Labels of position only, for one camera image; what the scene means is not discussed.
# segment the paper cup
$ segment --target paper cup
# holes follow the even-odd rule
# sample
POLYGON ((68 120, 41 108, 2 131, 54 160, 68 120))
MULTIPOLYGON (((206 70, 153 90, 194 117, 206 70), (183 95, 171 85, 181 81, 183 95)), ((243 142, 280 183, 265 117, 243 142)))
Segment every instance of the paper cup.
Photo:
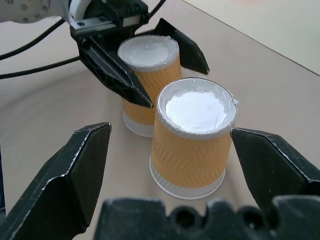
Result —
POLYGON ((156 105, 150 171, 180 199, 212 194, 225 176, 237 106, 228 90, 202 78, 167 85, 156 105))
MULTIPOLYGON (((181 78, 179 45, 169 36, 144 35, 123 42, 119 57, 134 71, 153 104, 160 91, 181 78)), ((123 120, 135 134, 153 136, 156 111, 123 99, 123 120)))

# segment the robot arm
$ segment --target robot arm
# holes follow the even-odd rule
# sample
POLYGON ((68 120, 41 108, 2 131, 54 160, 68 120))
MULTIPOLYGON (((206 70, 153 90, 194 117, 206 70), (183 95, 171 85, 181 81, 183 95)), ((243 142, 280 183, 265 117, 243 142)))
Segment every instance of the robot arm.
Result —
MULTIPOLYGON (((166 0, 149 12, 141 0, 0 0, 0 22, 33 23, 60 16, 70 25, 80 60, 107 88, 133 104, 150 108, 153 103, 137 76, 118 57, 118 48, 136 36, 138 29, 166 0)), ((164 19, 155 29, 139 35, 170 36, 180 49, 181 66, 207 74, 209 66, 195 42, 164 19)))
POLYGON ((59 16, 69 22, 69 0, 0 0, 0 22, 34 23, 59 16))
POLYGON ((92 0, 0 0, 0 22, 34 23, 62 17, 67 23, 85 16, 92 0))

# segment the beige table surface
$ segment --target beige table surface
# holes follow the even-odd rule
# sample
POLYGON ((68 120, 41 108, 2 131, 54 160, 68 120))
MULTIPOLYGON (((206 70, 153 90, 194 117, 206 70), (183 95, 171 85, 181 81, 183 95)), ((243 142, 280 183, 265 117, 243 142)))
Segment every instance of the beige table surface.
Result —
MULTIPOLYGON (((319 76, 182 1, 168 0, 157 16, 166 18, 198 43, 211 69, 208 78, 225 86, 239 101, 238 127, 279 134, 320 167, 319 76)), ((0 24, 0 53, 29 42, 54 21, 0 24)), ((77 54, 65 24, 34 48, 1 61, 0 72, 38 67, 77 54)), ((75 239, 92 238, 102 202, 107 198, 159 197, 168 213, 178 205, 194 206, 203 213, 212 198, 225 198, 236 209, 256 205, 233 147, 225 179, 211 196, 187 201, 162 192, 149 172, 151 139, 126 128, 121 98, 76 62, 0 80, 0 143, 7 211, 75 130, 99 122, 112 123, 103 184, 91 226, 75 239)))

